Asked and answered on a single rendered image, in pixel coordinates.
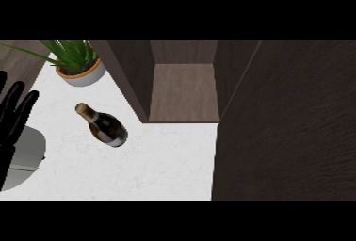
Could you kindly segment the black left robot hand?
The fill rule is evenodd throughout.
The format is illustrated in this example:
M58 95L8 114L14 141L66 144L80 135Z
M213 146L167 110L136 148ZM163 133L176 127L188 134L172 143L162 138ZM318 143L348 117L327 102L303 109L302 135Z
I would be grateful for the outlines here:
M12 84L6 97L0 102L0 192L8 178L12 157L15 153L15 143L21 137L33 107L39 98L39 91L33 90L23 102L18 102L26 84L17 81Z

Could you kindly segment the dark wine bottle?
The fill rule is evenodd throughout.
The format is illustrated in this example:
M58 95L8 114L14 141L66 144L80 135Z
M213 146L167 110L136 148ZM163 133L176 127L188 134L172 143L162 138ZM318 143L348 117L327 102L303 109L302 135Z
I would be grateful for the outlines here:
M76 111L89 123L92 135L111 147L120 147L129 138L123 123L108 113L95 111L85 103L79 103Z

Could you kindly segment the dark brown wooden cabinet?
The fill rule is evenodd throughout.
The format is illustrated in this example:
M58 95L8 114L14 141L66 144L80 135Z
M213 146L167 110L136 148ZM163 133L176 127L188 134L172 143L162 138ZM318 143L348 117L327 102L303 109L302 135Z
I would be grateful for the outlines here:
M144 123L218 123L258 40L95 40L108 73Z

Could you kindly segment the dark brown cabinet door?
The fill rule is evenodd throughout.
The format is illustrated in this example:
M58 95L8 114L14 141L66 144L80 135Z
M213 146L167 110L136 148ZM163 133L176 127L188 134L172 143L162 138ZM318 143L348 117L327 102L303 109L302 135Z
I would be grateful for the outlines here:
M218 128L216 201L356 201L356 40L263 41Z

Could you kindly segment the green potted plant white pot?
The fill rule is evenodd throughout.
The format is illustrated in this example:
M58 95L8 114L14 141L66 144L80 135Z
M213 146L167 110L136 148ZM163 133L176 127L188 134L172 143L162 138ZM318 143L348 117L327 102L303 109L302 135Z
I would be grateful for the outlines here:
M105 75L107 67L89 41L43 40L40 43L57 56L55 59L6 43L4 46L51 62L60 77L71 86L83 88L95 84Z

